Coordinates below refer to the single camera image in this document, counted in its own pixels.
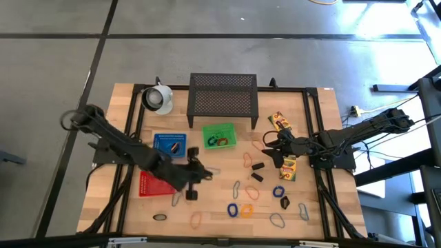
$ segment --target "red basket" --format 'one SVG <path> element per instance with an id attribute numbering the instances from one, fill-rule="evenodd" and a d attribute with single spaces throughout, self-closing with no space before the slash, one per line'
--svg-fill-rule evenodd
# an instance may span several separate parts
<path id="1" fill-rule="evenodd" d="M 159 180 L 149 172 L 141 171 L 139 176 L 139 196 L 161 196 L 174 194 L 176 190 L 167 182 Z"/>

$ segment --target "wooden table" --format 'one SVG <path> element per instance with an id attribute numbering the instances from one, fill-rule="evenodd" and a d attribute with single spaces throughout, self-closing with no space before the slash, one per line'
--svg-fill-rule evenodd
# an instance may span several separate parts
<path id="1" fill-rule="evenodd" d="M 132 84 L 117 83 L 110 99 L 107 119 L 121 131 L 125 126 L 133 87 Z M 334 91 L 329 88 L 320 88 L 318 94 L 325 129 L 340 129 L 342 126 Z M 140 97 L 139 94 L 132 130 L 135 129 Z M 174 90 L 174 108 L 170 114 L 159 116 L 146 111 L 141 132 L 141 139 L 144 143 L 152 145 L 155 133 L 186 133 L 187 146 L 199 146 L 201 162 L 206 167 L 220 169 L 220 174 L 215 175 L 213 181 L 203 181 L 195 186 L 198 190 L 197 201 L 189 202 L 181 197 L 178 205 L 172 207 L 171 195 L 139 197 L 140 169 L 136 167 L 123 233 L 143 236 L 323 239 L 314 171 L 309 167 L 308 158 L 306 156 L 298 158 L 296 182 L 280 180 L 278 179 L 278 169 L 275 169 L 270 157 L 264 155 L 252 145 L 252 141 L 261 141 L 266 131 L 274 129 L 267 117 L 276 111 L 281 111 L 291 123 L 294 136 L 308 136 L 302 94 L 295 92 L 259 92 L 258 101 L 260 118 L 254 131 L 251 130 L 248 118 L 223 117 L 195 117 L 194 127 L 189 129 L 186 117 L 186 90 Z M 312 116 L 315 116 L 312 99 L 310 99 L 310 106 Z M 225 149 L 204 149 L 202 126 L 226 122 L 235 125 L 237 146 Z M 317 125 L 314 117 L 313 122 L 314 131 L 316 131 Z M 253 164 L 264 162 L 265 167 L 257 171 L 264 178 L 263 182 L 259 183 L 257 180 L 250 178 L 251 168 L 244 168 L 243 166 L 243 154 L 245 152 L 251 154 Z M 106 206 L 115 168 L 115 165 L 105 165 L 96 170 L 91 176 L 77 227 L 78 231 L 89 227 Z M 240 181 L 239 195 L 234 200 L 232 188 L 237 180 Z M 345 170 L 335 169 L 334 181 L 340 208 L 356 229 L 366 236 L 365 222 L 353 176 Z M 258 200 L 252 200 L 245 193 L 247 185 L 253 185 L 260 191 Z M 280 207 L 280 199 L 272 196 L 272 190 L 277 185 L 283 185 L 291 202 L 286 210 Z M 239 210 L 241 205 L 252 204 L 254 206 L 252 217 L 230 218 L 227 214 L 227 206 L 230 203 L 238 204 Z M 299 203 L 304 203 L 307 206 L 309 221 L 300 218 Z M 197 229 L 192 229 L 190 227 L 190 216 L 195 212 L 201 213 L 201 225 Z M 335 236 L 334 216 L 329 206 L 327 206 L 327 212 L 331 234 Z M 282 215 L 286 223 L 284 229 L 275 227 L 270 223 L 269 216 L 272 213 Z M 115 208 L 111 231 L 116 229 L 118 214 L 119 205 Z M 152 216 L 154 214 L 166 214 L 167 220 L 153 220 Z"/>

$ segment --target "green basket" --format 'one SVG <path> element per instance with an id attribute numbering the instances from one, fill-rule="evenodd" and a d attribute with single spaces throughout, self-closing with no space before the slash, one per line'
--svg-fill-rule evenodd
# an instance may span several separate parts
<path id="1" fill-rule="evenodd" d="M 233 123 L 202 127 L 202 134 L 205 149 L 226 148 L 236 145 L 236 130 L 234 130 Z M 226 138 L 228 143 L 225 144 L 225 141 L 222 140 L 222 138 Z"/>

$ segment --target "blue basket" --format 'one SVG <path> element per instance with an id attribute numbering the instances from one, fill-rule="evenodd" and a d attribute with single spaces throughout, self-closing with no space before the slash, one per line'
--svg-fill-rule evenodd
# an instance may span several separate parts
<path id="1" fill-rule="evenodd" d="M 155 134 L 153 148 L 159 149 L 172 158 L 185 157 L 187 145 L 186 134 Z"/>

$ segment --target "concrete floor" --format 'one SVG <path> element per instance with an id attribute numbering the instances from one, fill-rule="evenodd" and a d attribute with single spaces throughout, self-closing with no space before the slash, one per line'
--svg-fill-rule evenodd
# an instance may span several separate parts
<path id="1" fill-rule="evenodd" d="M 3 0 L 0 33 L 100 33 L 110 4 Z M 418 29 L 405 3 L 120 0 L 110 32 L 374 37 L 417 34 Z M 66 135 L 58 119 L 76 107 L 96 45 L 95 39 L 0 39 L 0 149 L 28 159 L 23 166 L 0 166 L 0 240 L 33 235 Z M 368 110 L 409 97 L 372 94 L 370 88 L 407 85 L 434 67 L 426 43 L 418 40 L 107 40 L 88 102 L 106 108 L 114 83 L 152 83 L 159 76 L 165 84 L 187 84 L 191 72 L 255 73 L 259 85 L 275 77 L 280 86 L 333 87 L 343 115 L 351 105 Z M 50 236 L 75 232 L 93 155 L 90 139 L 77 138 Z"/>

